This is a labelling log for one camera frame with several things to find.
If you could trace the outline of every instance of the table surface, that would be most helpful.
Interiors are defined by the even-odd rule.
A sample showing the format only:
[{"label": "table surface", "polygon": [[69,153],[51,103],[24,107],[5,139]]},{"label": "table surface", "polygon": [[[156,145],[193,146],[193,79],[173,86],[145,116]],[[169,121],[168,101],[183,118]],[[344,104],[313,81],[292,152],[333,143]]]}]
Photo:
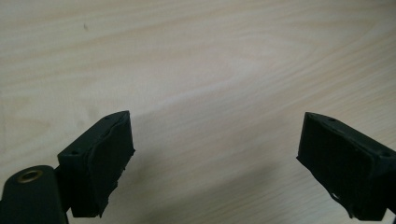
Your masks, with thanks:
[{"label": "table surface", "polygon": [[104,216],[70,223],[359,223],[295,159],[304,112],[396,148],[395,72],[394,0],[4,0],[0,183],[130,110]]}]

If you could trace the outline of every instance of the wooden table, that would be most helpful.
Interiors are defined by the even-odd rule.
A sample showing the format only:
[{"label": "wooden table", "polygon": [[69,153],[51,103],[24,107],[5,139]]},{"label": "wooden table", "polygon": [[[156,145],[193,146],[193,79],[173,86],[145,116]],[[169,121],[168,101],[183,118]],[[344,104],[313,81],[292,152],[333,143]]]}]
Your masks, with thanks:
[{"label": "wooden table", "polygon": [[103,218],[72,224],[359,223],[295,157],[305,111],[396,148],[396,2],[4,0],[0,97],[1,185],[131,111]]}]

